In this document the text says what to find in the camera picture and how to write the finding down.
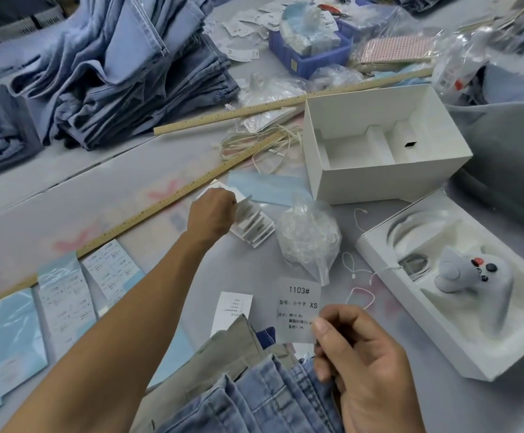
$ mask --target hand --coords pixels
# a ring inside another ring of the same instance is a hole
[[[314,369],[334,378],[347,433],[424,433],[404,348],[358,306],[326,306],[312,322]]]
[[[210,188],[190,207],[187,232],[213,246],[236,217],[236,196],[223,188]]]

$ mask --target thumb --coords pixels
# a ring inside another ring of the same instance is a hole
[[[358,353],[329,321],[316,318],[312,322],[312,331],[324,353],[345,382],[352,382],[353,376],[367,373],[366,365]]]

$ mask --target white cardboard box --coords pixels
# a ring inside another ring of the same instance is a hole
[[[405,236],[405,247],[397,250],[389,246],[391,228],[412,213],[423,211],[435,211],[437,218],[442,216],[441,220],[412,229]],[[496,255],[510,264],[514,287],[504,327],[496,337],[486,336],[480,330],[475,294],[470,291],[447,294],[435,287],[439,257],[445,245],[463,254],[482,251]],[[524,260],[441,190],[365,232],[356,247],[463,377],[492,381],[524,356]],[[412,281],[403,269],[395,268],[397,260],[402,258],[401,252],[427,255],[430,271]]]
[[[302,137],[315,200],[415,201],[472,157],[430,85],[312,97]]]

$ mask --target gray game controller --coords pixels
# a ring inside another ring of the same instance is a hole
[[[508,263],[494,255],[465,256],[450,246],[440,255],[438,290],[454,293],[471,289],[480,301],[480,326],[486,335],[496,336],[503,328],[511,301],[514,276]]]

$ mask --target game controller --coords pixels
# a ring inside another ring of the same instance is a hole
[[[496,336],[503,328],[511,301],[514,276],[508,263],[488,254],[465,256],[450,246],[440,255],[438,290],[454,293],[471,289],[478,293],[480,326],[486,335]]]

